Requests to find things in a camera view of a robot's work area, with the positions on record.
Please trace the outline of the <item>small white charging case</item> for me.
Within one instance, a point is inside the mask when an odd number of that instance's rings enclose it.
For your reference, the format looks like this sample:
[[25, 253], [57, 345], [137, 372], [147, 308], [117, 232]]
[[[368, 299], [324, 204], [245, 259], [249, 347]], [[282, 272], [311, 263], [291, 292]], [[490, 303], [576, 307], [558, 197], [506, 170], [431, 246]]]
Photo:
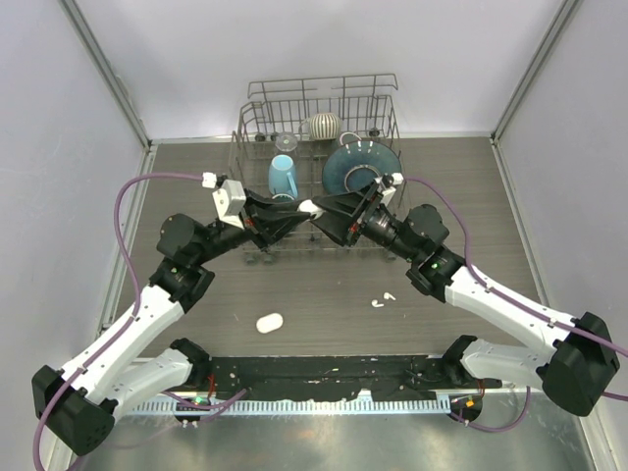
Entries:
[[298, 205], [298, 211], [307, 213], [310, 220], [316, 220], [324, 214], [324, 210], [316, 205], [311, 199], [302, 200]]

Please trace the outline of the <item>oval white charging case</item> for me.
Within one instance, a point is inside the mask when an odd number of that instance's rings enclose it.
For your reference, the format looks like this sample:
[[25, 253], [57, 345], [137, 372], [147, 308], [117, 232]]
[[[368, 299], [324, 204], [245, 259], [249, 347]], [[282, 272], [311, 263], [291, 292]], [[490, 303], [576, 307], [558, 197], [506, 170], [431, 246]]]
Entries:
[[284, 317], [280, 313], [270, 313], [260, 317], [255, 324], [256, 330], [262, 335], [270, 334], [280, 329], [284, 324]]

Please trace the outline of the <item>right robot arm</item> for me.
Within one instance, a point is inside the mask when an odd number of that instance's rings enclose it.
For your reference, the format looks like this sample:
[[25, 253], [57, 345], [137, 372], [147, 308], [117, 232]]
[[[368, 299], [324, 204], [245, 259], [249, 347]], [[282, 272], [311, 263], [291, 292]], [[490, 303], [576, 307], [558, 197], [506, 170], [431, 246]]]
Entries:
[[315, 197], [299, 204], [311, 222], [339, 245], [364, 236], [410, 267], [406, 273], [422, 294], [469, 311], [519, 345], [460, 337], [443, 364], [446, 381], [463, 388], [475, 379], [495, 379], [543, 391], [563, 410], [589, 415], [620, 368], [619, 348], [606, 322], [586, 312], [579, 317], [541, 305], [492, 280], [467, 254], [445, 246], [449, 235], [438, 210], [423, 204], [404, 220], [387, 204], [394, 190], [374, 181], [361, 190]]

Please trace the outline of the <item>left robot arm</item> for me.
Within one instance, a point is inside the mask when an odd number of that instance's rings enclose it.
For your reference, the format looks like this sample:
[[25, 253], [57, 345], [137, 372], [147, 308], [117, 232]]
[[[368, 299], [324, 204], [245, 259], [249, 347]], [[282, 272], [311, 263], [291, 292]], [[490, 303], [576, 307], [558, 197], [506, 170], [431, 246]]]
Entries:
[[164, 222], [157, 244], [161, 263], [104, 334], [61, 369], [43, 366], [34, 374], [35, 446], [49, 430], [76, 455], [85, 456], [145, 400], [179, 386], [201, 390], [208, 382], [211, 358], [190, 340], [174, 341], [141, 366], [131, 363], [204, 296], [215, 278], [205, 269], [206, 262], [249, 241], [266, 248], [322, 214], [310, 200], [279, 202], [227, 183], [213, 198], [218, 218], [208, 225], [185, 214]]

